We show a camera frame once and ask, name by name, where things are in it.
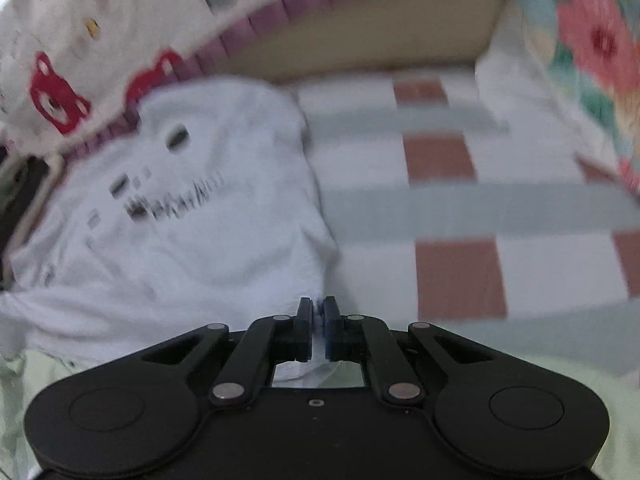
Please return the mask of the white printed t-shirt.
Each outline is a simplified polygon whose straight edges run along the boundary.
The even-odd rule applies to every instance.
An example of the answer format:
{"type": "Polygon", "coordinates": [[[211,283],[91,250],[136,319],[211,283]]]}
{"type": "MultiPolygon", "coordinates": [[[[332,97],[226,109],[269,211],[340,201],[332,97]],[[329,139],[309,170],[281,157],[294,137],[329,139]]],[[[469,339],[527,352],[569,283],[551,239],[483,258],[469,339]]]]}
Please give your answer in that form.
{"type": "Polygon", "coordinates": [[[292,96],[236,77],[151,93],[137,133],[73,166],[11,259],[1,352],[102,364],[321,298],[336,246],[292,96]]]}

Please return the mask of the stack of folded clothes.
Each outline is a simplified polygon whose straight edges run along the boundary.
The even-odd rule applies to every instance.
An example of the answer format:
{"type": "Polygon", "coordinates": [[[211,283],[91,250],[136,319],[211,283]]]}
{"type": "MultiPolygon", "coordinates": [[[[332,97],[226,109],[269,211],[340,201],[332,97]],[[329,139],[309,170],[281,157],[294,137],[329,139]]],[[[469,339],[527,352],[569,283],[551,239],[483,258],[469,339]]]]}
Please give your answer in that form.
{"type": "Polygon", "coordinates": [[[44,206],[63,177],[58,154],[24,155],[1,147],[1,290],[11,287],[11,256],[28,240],[44,206]]]}

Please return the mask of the checkered bed sheet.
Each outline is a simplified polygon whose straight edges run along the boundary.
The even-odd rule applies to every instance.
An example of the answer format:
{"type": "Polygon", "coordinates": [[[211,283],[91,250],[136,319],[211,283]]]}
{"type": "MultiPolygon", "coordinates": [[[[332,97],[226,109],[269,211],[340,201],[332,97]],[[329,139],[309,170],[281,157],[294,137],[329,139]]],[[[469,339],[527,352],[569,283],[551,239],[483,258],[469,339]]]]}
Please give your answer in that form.
{"type": "MultiPolygon", "coordinates": [[[[323,296],[401,328],[433,321],[516,354],[639,374],[639,201],[527,100],[499,115],[468,72],[283,90],[336,253],[323,296]]],[[[1,474],[26,479],[27,403],[82,364],[1,357],[1,474]]]]}

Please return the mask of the beige mattress side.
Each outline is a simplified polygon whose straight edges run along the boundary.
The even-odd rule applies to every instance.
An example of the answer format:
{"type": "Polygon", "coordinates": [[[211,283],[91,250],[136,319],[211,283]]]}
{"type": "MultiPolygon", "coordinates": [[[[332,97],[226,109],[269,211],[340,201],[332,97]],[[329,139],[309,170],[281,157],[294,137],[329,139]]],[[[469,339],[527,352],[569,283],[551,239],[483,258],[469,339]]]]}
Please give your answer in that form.
{"type": "Polygon", "coordinates": [[[337,0],[257,38],[220,63],[275,82],[355,70],[472,65],[506,0],[337,0]]]}

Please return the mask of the white bear print quilt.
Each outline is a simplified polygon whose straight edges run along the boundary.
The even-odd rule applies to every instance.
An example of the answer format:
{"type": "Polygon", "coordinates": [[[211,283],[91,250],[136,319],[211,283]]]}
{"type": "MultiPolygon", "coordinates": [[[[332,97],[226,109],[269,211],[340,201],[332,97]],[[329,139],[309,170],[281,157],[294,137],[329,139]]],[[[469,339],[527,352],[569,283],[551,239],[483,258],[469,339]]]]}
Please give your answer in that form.
{"type": "Polygon", "coordinates": [[[218,73],[307,13],[346,0],[6,0],[1,139],[45,155],[131,131],[152,89],[218,73]]]}

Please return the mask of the floral colourful quilt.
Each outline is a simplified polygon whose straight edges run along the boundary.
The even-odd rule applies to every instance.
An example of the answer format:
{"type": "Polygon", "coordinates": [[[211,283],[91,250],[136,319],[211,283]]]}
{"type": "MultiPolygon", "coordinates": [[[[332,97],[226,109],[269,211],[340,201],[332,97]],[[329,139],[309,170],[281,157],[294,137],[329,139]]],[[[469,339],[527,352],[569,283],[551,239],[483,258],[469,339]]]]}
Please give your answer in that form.
{"type": "Polygon", "coordinates": [[[548,106],[579,155],[638,193],[639,0],[506,0],[475,75],[497,114],[548,106]]]}

